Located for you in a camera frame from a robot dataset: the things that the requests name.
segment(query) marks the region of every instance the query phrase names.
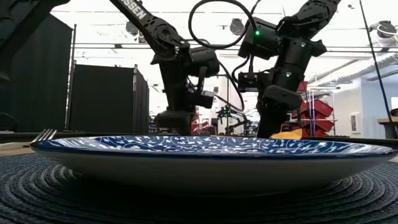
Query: dark placemat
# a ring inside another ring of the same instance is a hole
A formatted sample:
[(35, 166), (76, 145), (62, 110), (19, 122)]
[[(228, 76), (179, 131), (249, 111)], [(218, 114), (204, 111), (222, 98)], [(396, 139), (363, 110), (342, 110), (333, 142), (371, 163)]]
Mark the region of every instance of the dark placemat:
[(0, 158), (0, 223), (398, 223), (397, 199), (392, 162), (306, 191), (190, 198), (93, 180), (38, 154)]

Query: blue floral pattern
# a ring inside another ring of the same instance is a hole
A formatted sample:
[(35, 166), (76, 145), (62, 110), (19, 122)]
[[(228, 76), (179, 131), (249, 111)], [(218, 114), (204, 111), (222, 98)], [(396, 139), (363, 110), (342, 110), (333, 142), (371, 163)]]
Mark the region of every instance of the blue floral pattern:
[(38, 142), (39, 147), (91, 151), (179, 152), (189, 154), (392, 154), (383, 146), (347, 142), (232, 138), (209, 136), (109, 136), (67, 138)]

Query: blue and white plate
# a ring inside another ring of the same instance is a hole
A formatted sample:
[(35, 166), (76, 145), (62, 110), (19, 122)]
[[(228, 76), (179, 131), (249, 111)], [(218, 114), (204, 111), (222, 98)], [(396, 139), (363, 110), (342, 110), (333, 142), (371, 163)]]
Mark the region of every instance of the blue and white plate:
[(327, 184), (398, 150), (347, 142), (208, 136), (111, 136), (35, 142), (73, 170), (179, 192), (279, 192)]

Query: yellow object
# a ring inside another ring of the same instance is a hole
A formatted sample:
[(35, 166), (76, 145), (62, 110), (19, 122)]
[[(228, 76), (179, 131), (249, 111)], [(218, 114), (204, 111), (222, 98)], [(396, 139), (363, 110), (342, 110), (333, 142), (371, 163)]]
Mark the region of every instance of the yellow object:
[(274, 134), (271, 136), (272, 139), (294, 139), (299, 140), (303, 136), (303, 130), (297, 129), (294, 131), (287, 131), (283, 133)]

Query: desk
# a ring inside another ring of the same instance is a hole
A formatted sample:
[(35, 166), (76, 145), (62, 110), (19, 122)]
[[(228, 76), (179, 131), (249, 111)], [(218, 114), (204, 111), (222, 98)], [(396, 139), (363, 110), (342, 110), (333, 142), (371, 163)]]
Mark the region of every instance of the desk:
[(384, 126), (386, 130), (386, 139), (394, 139), (393, 130), (398, 128), (398, 116), (392, 117), (392, 124), (388, 118), (381, 118), (377, 120), (379, 124)]

